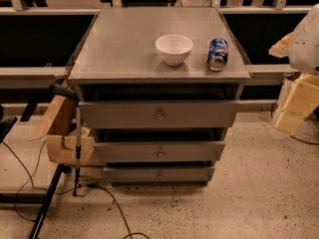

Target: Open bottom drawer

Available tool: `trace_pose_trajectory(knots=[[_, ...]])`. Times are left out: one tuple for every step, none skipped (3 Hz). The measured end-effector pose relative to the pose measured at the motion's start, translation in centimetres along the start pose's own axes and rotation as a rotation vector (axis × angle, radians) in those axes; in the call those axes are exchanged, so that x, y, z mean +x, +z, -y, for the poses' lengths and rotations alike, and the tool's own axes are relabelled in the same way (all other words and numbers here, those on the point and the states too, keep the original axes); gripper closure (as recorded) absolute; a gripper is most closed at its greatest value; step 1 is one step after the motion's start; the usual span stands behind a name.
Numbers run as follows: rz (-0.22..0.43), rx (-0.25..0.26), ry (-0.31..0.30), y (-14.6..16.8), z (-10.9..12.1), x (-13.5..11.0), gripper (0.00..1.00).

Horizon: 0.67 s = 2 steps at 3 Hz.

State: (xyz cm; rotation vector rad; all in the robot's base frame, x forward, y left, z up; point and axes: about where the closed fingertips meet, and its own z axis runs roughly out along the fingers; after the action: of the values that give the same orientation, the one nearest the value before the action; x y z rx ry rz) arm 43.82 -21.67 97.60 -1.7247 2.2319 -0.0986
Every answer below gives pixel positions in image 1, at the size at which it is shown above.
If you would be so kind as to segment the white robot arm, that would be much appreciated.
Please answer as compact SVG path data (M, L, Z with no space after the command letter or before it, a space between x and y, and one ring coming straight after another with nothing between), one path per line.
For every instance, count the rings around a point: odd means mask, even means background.
M269 54L287 57L290 67L302 73L293 83L275 125L277 130L292 133L319 107L319 4L293 32L273 45Z

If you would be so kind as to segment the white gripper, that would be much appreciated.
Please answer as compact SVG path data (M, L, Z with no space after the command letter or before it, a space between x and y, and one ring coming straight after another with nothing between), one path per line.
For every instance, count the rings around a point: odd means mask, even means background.
M289 56L289 47L293 33L281 38L269 49L273 57L284 58ZM283 132L291 133L299 128L313 111L319 107L319 77L306 75L297 79L290 90L286 103L285 112L279 115L275 127Z

